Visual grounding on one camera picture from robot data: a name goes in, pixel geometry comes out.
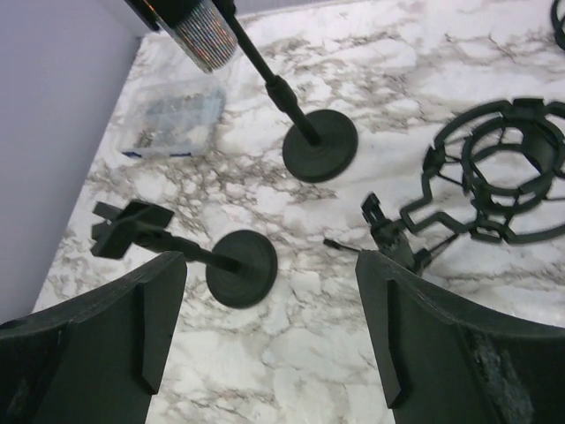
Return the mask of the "black tall mic stand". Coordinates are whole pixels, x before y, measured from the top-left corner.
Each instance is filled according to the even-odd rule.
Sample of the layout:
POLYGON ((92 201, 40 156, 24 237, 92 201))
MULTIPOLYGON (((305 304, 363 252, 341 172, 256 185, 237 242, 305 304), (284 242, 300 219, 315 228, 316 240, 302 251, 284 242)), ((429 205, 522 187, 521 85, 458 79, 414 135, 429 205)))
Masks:
MULTIPOLYGON (((126 4, 150 30, 164 31, 148 2, 130 0, 126 4)), ((292 122, 282 144, 282 159, 287 171, 294 178, 310 184, 339 176, 350 166, 358 150, 358 131, 353 122, 336 110, 316 110, 305 114, 290 85, 272 72, 238 22, 235 3, 213 2, 237 37, 237 49, 243 51, 263 78, 271 101, 292 122)))

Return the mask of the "black shock mount round-base stand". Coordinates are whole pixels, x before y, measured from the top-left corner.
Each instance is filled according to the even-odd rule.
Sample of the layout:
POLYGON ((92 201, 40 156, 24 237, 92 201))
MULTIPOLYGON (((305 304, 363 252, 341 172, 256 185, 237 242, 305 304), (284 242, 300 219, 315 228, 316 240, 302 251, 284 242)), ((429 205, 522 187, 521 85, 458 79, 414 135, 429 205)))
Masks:
POLYGON ((558 15, 558 7, 561 3, 561 0, 553 0, 550 9, 550 21, 552 28, 554 30, 554 40, 557 46, 561 50, 565 50, 565 41, 564 41, 564 16, 559 17, 558 15))

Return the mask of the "black tripod shock mount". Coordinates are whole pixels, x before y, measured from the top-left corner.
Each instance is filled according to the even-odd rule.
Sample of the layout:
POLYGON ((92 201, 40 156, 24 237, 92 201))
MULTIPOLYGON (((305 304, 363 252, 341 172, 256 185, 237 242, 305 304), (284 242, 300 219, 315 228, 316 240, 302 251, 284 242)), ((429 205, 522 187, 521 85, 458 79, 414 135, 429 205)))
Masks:
POLYGON ((459 237, 458 234, 453 234, 433 247, 422 248, 414 253, 404 234, 403 223, 400 220, 393 222, 385 217, 374 193, 367 195, 361 211, 370 226, 370 234, 378 251, 417 276, 421 276, 431 262, 459 237))

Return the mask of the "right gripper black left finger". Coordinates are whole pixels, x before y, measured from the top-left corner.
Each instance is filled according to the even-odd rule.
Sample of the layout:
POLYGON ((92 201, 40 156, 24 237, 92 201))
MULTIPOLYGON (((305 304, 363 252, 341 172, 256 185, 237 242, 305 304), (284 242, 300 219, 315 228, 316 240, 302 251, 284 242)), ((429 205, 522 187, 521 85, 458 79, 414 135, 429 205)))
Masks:
POLYGON ((143 423, 185 288, 185 260, 134 271, 1 326, 3 423, 143 423))

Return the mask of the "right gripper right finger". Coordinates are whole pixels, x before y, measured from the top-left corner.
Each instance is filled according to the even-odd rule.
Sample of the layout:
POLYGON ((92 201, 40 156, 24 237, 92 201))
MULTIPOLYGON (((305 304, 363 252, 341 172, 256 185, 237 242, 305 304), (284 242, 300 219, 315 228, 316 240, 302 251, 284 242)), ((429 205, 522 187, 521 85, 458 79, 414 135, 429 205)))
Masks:
POLYGON ((483 307, 375 251, 358 290, 398 423, 561 423, 564 331, 483 307))

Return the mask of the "clear plastic parts box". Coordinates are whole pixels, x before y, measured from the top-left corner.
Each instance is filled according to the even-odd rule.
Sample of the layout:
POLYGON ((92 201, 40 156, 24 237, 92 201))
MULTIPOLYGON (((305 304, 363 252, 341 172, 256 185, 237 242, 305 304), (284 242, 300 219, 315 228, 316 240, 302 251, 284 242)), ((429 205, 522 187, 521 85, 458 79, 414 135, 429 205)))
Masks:
POLYGON ((132 159, 204 155, 226 103, 215 77, 140 88, 124 118, 117 150, 132 159))

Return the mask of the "black stand with clip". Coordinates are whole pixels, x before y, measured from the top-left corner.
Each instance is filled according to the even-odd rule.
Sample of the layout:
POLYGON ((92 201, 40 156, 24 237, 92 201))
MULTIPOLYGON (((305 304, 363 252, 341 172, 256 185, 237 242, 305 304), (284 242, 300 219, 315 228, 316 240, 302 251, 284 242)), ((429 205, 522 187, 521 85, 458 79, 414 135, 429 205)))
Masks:
POLYGON ((271 241, 257 231, 233 231, 211 251, 167 231, 174 212, 141 200, 124 208, 97 202, 93 213, 102 221, 91 229, 95 257, 120 260, 136 245, 161 254, 179 252, 187 262, 206 266, 207 288, 216 301, 235 309, 259 304, 274 286, 278 258, 271 241))

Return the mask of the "glitter microphone silver head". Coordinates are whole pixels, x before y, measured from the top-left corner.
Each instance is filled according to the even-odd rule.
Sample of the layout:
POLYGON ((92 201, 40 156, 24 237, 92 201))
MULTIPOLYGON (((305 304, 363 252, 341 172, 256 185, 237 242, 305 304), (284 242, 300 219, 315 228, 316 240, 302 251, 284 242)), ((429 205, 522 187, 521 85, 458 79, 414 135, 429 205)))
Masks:
POLYGON ((158 25, 204 72, 223 68, 235 55, 237 37, 213 1, 149 1, 158 25))

